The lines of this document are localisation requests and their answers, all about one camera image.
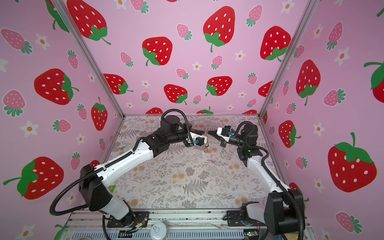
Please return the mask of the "keyring with strap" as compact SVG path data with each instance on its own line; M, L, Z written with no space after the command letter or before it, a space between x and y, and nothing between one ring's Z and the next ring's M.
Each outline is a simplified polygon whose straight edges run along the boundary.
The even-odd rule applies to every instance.
M209 152L209 143L204 144L202 150L204 154L207 154Z

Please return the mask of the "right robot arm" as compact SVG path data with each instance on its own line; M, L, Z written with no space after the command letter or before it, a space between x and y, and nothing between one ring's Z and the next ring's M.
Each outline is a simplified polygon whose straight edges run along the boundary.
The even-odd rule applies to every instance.
M225 126L208 133L219 140L223 148L227 145L237 147L240 161L256 175L267 195L265 205L247 202L242 204L237 213L227 214L226 220L239 219L245 226L263 223L267 229L263 236L259 236L260 240L264 240L268 234L284 236L288 233L297 233L299 240L304 239L306 223L303 194L284 184L268 167L266 159L270 152L257 145L258 127L244 121L236 130Z

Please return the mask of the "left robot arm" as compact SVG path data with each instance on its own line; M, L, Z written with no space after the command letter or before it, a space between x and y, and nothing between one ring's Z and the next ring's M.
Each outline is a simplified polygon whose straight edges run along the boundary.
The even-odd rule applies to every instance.
M53 200L50 206L52 216L61 216L77 210L89 209L109 215L121 226L131 226L136 222L132 208L124 200L114 197L108 189L117 179L137 167L167 151L172 144L183 143L186 148L204 146L208 138L204 131L194 130L187 116L180 110L170 109L160 118L160 127L152 134L137 139L128 152L96 167L85 166L78 180L67 186ZM68 210L57 211L61 198L72 188L78 186L85 204Z

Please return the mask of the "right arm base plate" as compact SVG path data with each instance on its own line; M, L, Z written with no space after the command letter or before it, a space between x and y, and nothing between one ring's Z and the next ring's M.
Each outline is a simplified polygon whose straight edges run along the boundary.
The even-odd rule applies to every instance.
M243 220L241 211L227 211L223 216L223 221L227 222L229 227L265 227L266 225L257 220Z

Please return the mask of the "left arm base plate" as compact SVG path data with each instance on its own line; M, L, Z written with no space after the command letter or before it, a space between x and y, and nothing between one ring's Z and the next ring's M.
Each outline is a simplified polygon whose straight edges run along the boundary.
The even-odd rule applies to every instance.
M117 220L114 217L110 217L108 220L108 228L129 228L132 229L136 225L140 225L140 228L145 228L148 224L150 212L147 211L133 211L128 213L121 220Z

